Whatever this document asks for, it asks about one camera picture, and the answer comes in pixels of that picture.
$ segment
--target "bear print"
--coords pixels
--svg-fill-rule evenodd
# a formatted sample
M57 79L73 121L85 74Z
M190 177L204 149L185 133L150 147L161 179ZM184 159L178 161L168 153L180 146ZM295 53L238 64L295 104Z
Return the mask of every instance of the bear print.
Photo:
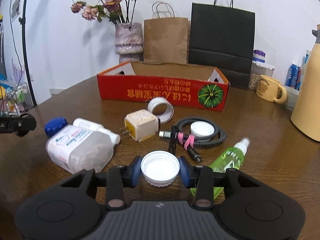
M267 91L267 89L268 89L268 85L259 83L259 92L260 93L263 94L264 92Z

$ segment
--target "blue bottle cap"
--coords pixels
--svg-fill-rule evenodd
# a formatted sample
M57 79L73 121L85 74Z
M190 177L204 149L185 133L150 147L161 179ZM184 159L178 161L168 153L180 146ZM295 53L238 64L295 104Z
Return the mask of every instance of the blue bottle cap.
M62 128L68 125L67 120L63 117L56 117L47 122L44 126L44 131L47 136L52 137Z

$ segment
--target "green spray bottle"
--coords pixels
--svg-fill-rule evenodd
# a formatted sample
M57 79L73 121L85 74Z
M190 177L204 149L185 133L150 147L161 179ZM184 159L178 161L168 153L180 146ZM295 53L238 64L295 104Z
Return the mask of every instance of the green spray bottle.
M233 147L226 149L209 167L214 172L226 172L228 168L239 169L244 161L244 156L250 145L250 139L247 137L236 143ZM195 195L196 188L191 188L191 193ZM223 187L213 188L213 199L215 199L223 190Z

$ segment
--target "plastic cap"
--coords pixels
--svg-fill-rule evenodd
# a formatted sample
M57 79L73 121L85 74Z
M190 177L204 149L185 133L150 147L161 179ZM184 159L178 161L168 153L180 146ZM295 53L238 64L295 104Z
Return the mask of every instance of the plastic cap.
M105 128L99 128L98 131L110 136L113 147L120 142L120 135L119 134L111 132L110 130L105 129Z
M62 128L67 126L67 120L63 117L56 117L47 122L44 126L44 131L47 136L52 137Z
M238 148L242 151L243 155L247 153L247 149L250 145L250 139L248 137L244 137L240 142L235 144L235 148Z
M178 159L166 151L153 151L143 157L141 171L146 181L155 187L166 187L177 177Z
M209 136L214 133L214 127L208 122L196 121L190 126L191 134L198 137Z
M262 50L259 50L259 49L255 49L255 50L253 51L253 53L254 53L254 54L257 54L257 55L260 55L260 56L263 56L263 57L266 56L266 54L265 54Z

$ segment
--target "pumpkin illustration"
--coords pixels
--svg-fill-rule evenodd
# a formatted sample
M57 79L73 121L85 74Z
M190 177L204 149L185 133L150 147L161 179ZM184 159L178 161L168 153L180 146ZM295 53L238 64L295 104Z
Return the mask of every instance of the pumpkin illustration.
M215 84L208 84L198 92L198 101L206 108L216 107L221 103L223 90Z

